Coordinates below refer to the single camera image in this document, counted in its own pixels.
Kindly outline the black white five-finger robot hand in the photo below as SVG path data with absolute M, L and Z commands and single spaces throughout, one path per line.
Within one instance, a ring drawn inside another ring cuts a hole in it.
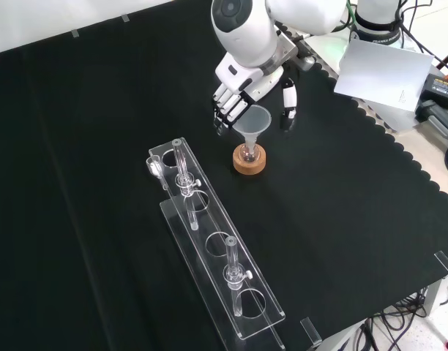
M 215 70 L 220 85 L 212 95 L 214 128 L 219 135 L 234 129 L 237 121 L 273 88 L 281 86 L 283 114 L 280 128 L 290 131 L 296 122 L 297 92 L 294 81 L 287 76 L 285 67 L 278 67 L 265 75 L 260 68 L 238 64 L 233 56 L 225 54 Z

